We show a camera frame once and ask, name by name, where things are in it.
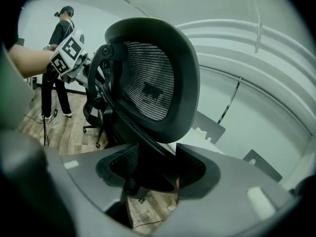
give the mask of person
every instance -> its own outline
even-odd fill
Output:
[[[61,9],[60,13],[57,14],[59,17],[59,23],[56,25],[55,30],[49,41],[48,50],[54,51],[57,46],[69,36],[69,34],[74,30],[75,25],[71,18],[74,15],[74,9],[71,6],[65,6]],[[51,119],[51,91],[53,85],[56,87],[58,94],[58,99],[62,109],[61,114],[64,116],[71,117],[72,112],[70,110],[70,105],[68,101],[68,96],[65,88],[65,83],[58,79],[58,72],[51,71],[44,73],[42,76],[42,88],[41,88],[41,104],[42,113],[39,114],[39,118]]]

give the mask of black t-shirt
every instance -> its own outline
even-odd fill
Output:
[[[69,34],[73,31],[70,23],[67,20],[60,21],[50,38],[49,44],[59,45]]]

